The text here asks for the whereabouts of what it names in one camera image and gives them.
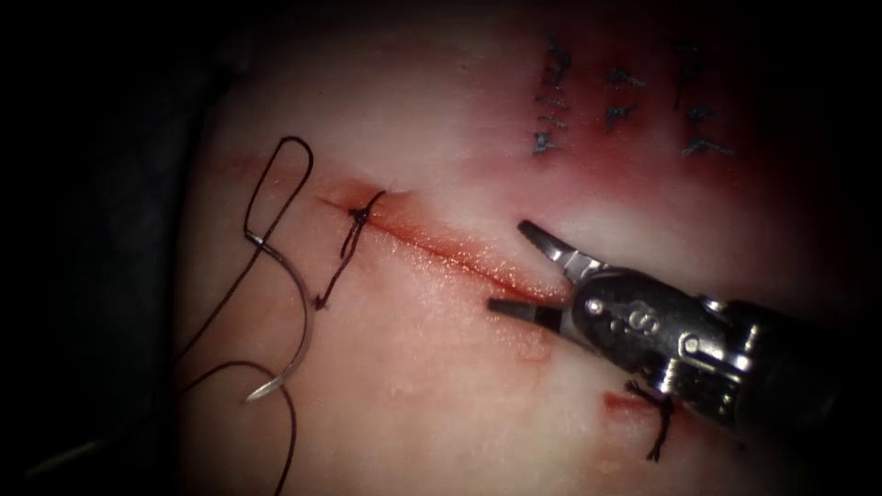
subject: skin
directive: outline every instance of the skin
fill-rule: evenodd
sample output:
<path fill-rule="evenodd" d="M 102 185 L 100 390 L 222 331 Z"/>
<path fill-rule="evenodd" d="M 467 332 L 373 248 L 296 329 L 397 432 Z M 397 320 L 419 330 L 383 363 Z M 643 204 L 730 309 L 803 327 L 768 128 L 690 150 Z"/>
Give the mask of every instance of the skin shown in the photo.
<path fill-rule="evenodd" d="M 635 6 L 373 9 L 355 17 L 346 24 L 294 12 L 254 33 L 247 72 L 209 117 L 180 236 L 176 350 L 253 253 L 241 222 L 281 137 L 300 136 L 316 157 L 271 239 L 302 273 L 309 299 L 339 266 L 347 211 L 387 191 L 286 383 L 298 430 L 284 493 L 797 488 L 787 463 L 740 450 L 680 408 L 661 463 L 645 461 L 658 414 L 624 392 L 626 374 L 485 309 L 489 297 L 565 300 L 560 271 L 515 229 L 531 219 L 587 253 L 690 293 L 750 299 L 821 323 L 853 311 L 860 285 L 844 275 L 854 273 L 846 265 L 854 258 L 818 242 L 824 212 L 844 207 L 811 200 L 821 186 L 812 172 L 822 164 L 805 143 L 817 131 L 788 107 L 796 103 L 781 102 L 799 121 L 784 127 L 792 132 L 758 124 L 748 105 L 762 79 L 757 66 L 721 49 L 717 60 L 732 65 L 711 70 L 673 113 L 676 59 L 663 61 L 669 52 L 659 40 L 695 23 Z M 533 132 L 548 125 L 536 115 L 548 107 L 532 96 L 556 95 L 540 83 L 553 62 L 543 29 L 561 33 L 573 54 L 564 80 L 571 108 L 556 114 L 571 129 L 556 134 L 560 153 L 534 155 Z M 722 40 L 737 31 L 720 31 L 714 46 L 726 47 Z M 611 63 L 640 69 L 647 87 L 604 86 Z M 747 76 L 727 77 L 725 67 Z M 736 156 L 680 156 L 692 132 L 684 113 L 699 99 L 719 115 L 703 130 Z M 632 100 L 639 107 L 604 133 L 605 107 Z M 305 153 L 286 147 L 277 163 L 255 205 L 258 233 L 300 180 Z M 177 382 L 227 360 L 281 370 L 300 340 L 299 301 L 287 273 L 261 256 L 177 364 Z M 278 393 L 242 404 L 265 381 L 228 370 L 181 400 L 185 492 L 272 493 L 288 411 Z"/>

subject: surgical suture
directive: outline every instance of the surgical suture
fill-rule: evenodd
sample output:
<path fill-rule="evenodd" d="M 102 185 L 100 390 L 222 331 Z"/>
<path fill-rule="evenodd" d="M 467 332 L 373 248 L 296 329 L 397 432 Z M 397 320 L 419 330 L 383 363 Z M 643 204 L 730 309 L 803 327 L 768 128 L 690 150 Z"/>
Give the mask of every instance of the surgical suture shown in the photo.
<path fill-rule="evenodd" d="M 547 31 L 543 31 L 542 36 L 544 36 L 545 40 L 548 42 L 548 50 L 551 51 L 551 53 L 554 53 L 554 56 L 558 59 L 559 68 L 562 71 L 569 69 L 572 65 L 572 57 L 570 56 L 570 53 L 564 50 L 564 48 L 561 47 Z"/>
<path fill-rule="evenodd" d="M 547 122 L 549 124 L 554 124 L 555 126 L 564 130 L 567 129 L 567 123 L 557 118 L 549 116 L 539 116 L 539 120 L 541 120 L 542 122 Z"/>
<path fill-rule="evenodd" d="M 722 153 L 722 154 L 728 155 L 728 156 L 732 156 L 735 154 L 735 152 L 733 150 L 730 150 L 728 148 L 723 148 L 722 146 L 719 146 L 718 144 L 714 143 L 711 140 L 708 140 L 705 138 L 699 138 L 697 136 L 693 136 L 692 139 L 689 140 L 689 147 L 684 149 L 682 152 L 680 152 L 680 155 L 683 158 L 686 158 L 689 155 L 693 154 L 694 152 L 707 152 L 707 151 L 718 152 L 718 153 Z"/>
<path fill-rule="evenodd" d="M 560 90 L 560 82 L 563 80 L 563 69 L 559 67 L 546 67 L 545 71 L 554 75 L 551 79 L 544 79 L 542 82 L 556 90 Z"/>
<path fill-rule="evenodd" d="M 307 154 L 308 162 L 306 165 L 305 172 L 303 173 L 300 182 L 297 184 L 297 187 L 294 191 L 288 196 L 287 201 L 283 204 L 282 208 L 278 211 L 275 219 L 269 225 L 269 227 L 264 231 L 263 236 L 258 236 L 254 234 L 254 232 L 249 228 L 249 223 L 251 220 L 251 211 L 254 206 L 254 202 L 257 198 L 257 194 L 260 192 L 261 185 L 264 183 L 266 179 L 266 175 L 269 172 L 272 165 L 275 163 L 276 158 L 278 157 L 279 152 L 287 143 L 296 143 L 298 144 Z M 282 466 L 281 474 L 278 477 L 278 481 L 276 484 L 276 488 L 273 492 L 274 495 L 278 496 L 281 494 L 282 489 L 284 488 L 285 481 L 288 478 L 288 472 L 291 467 L 291 461 L 294 455 L 294 445 L 297 441 L 297 415 L 294 408 L 294 402 L 291 399 L 291 396 L 288 394 L 288 391 L 285 389 L 285 381 L 287 378 L 293 374 L 293 372 L 298 368 L 300 362 L 302 362 L 303 357 L 309 349 L 311 332 L 312 332 L 312 318 L 311 318 L 311 307 L 307 302 L 306 298 L 309 294 L 309 290 L 306 287 L 303 278 L 300 276 L 298 271 L 295 269 L 294 264 L 292 264 L 287 257 L 285 257 L 278 250 L 273 248 L 268 240 L 272 235 L 273 231 L 276 229 L 277 225 L 281 221 L 282 217 L 285 215 L 285 212 L 288 210 L 291 202 L 294 198 L 300 193 L 301 189 L 306 185 L 309 180 L 313 167 L 313 155 L 312 149 L 310 146 L 301 138 L 295 136 L 287 136 L 279 140 L 276 149 L 273 151 L 272 156 L 269 158 L 269 161 L 266 164 L 266 167 L 261 174 L 260 178 L 257 181 L 257 185 L 254 188 L 254 193 L 251 196 L 251 199 L 248 203 L 248 207 L 245 211 L 245 219 L 243 223 L 243 235 L 245 239 L 254 245 L 254 253 L 248 262 L 245 263 L 244 268 L 233 281 L 230 288 L 224 293 L 224 296 L 220 299 L 220 302 L 214 308 L 214 310 L 209 314 L 208 318 L 203 322 L 203 324 L 199 327 L 196 333 L 187 341 L 187 344 L 181 349 L 181 351 L 175 357 L 174 363 L 177 364 L 181 361 L 181 359 L 193 348 L 193 346 L 199 341 L 199 339 L 203 336 L 206 330 L 210 327 L 210 325 L 217 319 L 218 315 L 221 313 L 221 310 L 226 306 L 227 302 L 231 299 L 232 295 L 235 293 L 236 289 L 242 284 L 244 278 L 249 274 L 251 268 L 254 266 L 255 261 L 260 256 L 260 254 L 268 254 L 271 256 L 276 262 L 278 262 L 290 275 L 291 279 L 294 282 L 294 285 L 297 287 L 298 292 L 300 293 L 300 304 L 303 307 L 304 312 L 304 323 L 303 323 L 303 331 L 302 336 L 300 337 L 300 344 L 298 346 L 297 352 L 295 352 L 294 357 L 289 362 L 288 366 L 282 371 L 281 374 L 274 375 L 269 369 L 264 366 L 261 366 L 255 362 L 247 361 L 247 360 L 232 360 L 223 362 L 208 371 L 204 372 L 198 378 L 190 381 L 187 385 L 185 385 L 182 389 L 177 391 L 172 400 L 169 400 L 171 403 L 174 400 L 179 400 L 181 397 L 186 395 L 189 391 L 196 388 L 200 384 L 206 381 L 206 379 L 211 378 L 219 374 L 220 372 L 232 369 L 232 368 L 251 368 L 252 370 L 256 370 L 260 372 L 264 376 L 270 378 L 268 382 L 266 382 L 263 386 L 255 390 L 247 400 L 256 400 L 257 398 L 261 398 L 266 394 L 269 394 L 273 390 L 278 389 L 281 392 L 282 398 L 285 400 L 286 405 L 288 407 L 288 411 L 290 413 L 291 419 L 291 436 L 288 443 L 288 452 L 285 457 L 285 463 Z M 79 459 L 81 457 L 90 456 L 100 451 L 107 449 L 108 446 L 117 445 L 120 443 L 124 443 L 127 440 L 131 439 L 133 433 L 138 432 L 141 428 L 148 425 L 150 422 L 153 422 L 157 418 L 160 417 L 159 413 L 166 411 L 166 409 L 171 406 L 170 404 L 160 404 L 157 406 L 153 406 L 153 408 L 145 415 L 143 418 L 139 419 L 137 422 L 133 423 L 127 430 L 122 432 L 121 434 L 117 434 L 114 436 L 109 436 L 106 439 L 101 439 L 98 441 L 91 441 L 84 445 L 80 445 L 74 449 L 70 449 L 61 455 L 56 457 L 51 457 L 44 461 L 43 463 L 38 464 L 36 467 L 28 470 L 25 473 L 25 479 L 35 479 L 40 475 L 52 471 L 57 467 L 67 464 L 73 460 Z"/>
<path fill-rule="evenodd" d="M 554 105 L 554 106 L 557 106 L 560 108 L 567 107 L 567 102 L 565 102 L 563 100 L 558 100 L 557 98 L 547 98 L 545 96 L 537 96 L 536 98 L 533 98 L 533 101 L 547 103 L 547 104 Z"/>
<path fill-rule="evenodd" d="M 628 83 L 634 86 L 646 86 L 646 83 L 643 83 L 636 77 L 631 75 L 631 72 L 628 69 L 622 69 L 620 67 L 616 67 L 612 71 L 606 73 L 604 76 L 604 81 L 607 83 Z"/>
<path fill-rule="evenodd" d="M 696 105 L 686 112 L 686 120 L 695 127 L 699 122 L 704 120 L 704 118 L 713 117 L 715 115 L 717 115 L 717 112 L 714 111 L 713 108 L 708 107 L 707 105 Z"/>
<path fill-rule="evenodd" d="M 324 294 L 315 297 L 313 305 L 315 305 L 316 310 L 321 310 L 328 304 L 328 298 L 331 297 L 331 291 L 334 290 L 334 285 L 337 283 L 337 279 L 346 269 L 346 266 L 349 265 L 349 261 L 352 260 L 353 255 L 356 254 L 356 245 L 358 244 L 358 239 L 361 237 L 361 231 L 365 229 L 365 225 L 368 223 L 370 210 L 374 207 L 374 204 L 377 203 L 377 200 L 385 194 L 385 190 L 379 191 L 362 209 L 349 210 L 349 216 L 352 217 L 352 226 L 349 227 L 349 233 L 343 241 L 343 246 L 340 247 L 340 258 L 343 262 L 340 263 L 340 266 L 337 267 L 334 275 L 331 276 L 331 282 L 328 283 L 328 288 L 325 289 Z"/>
<path fill-rule="evenodd" d="M 533 148 L 534 155 L 559 148 L 558 145 L 551 142 L 550 132 L 536 132 L 533 133 L 533 136 L 536 138 L 536 146 Z"/>
<path fill-rule="evenodd" d="M 625 384 L 625 390 L 627 392 L 640 396 L 642 399 L 648 401 L 652 406 L 659 409 L 659 415 L 661 416 L 661 429 L 659 429 L 659 434 L 655 437 L 655 443 L 652 444 L 652 449 L 646 455 L 647 460 L 658 463 L 659 458 L 662 456 L 662 446 L 664 445 L 665 440 L 668 438 L 668 429 L 671 427 L 673 401 L 671 401 L 671 397 L 667 395 L 665 395 L 664 398 L 660 400 L 653 397 L 651 394 L 649 394 L 649 392 L 641 389 L 640 386 L 637 384 L 637 381 L 634 380 L 630 380 Z"/>
<path fill-rule="evenodd" d="M 680 108 L 680 94 L 683 92 L 683 88 L 684 86 L 686 86 L 686 83 L 698 79 L 698 76 L 701 74 L 703 69 L 704 66 L 702 65 L 700 60 L 697 60 L 689 65 L 680 68 L 680 72 L 677 74 L 677 93 L 673 98 L 674 110 Z"/>
<path fill-rule="evenodd" d="M 605 130 L 605 132 L 609 132 L 613 128 L 613 124 L 617 120 L 619 120 L 620 118 L 626 117 L 635 108 L 637 108 L 637 104 L 629 105 L 627 107 L 607 107 L 606 108 L 606 130 Z"/>

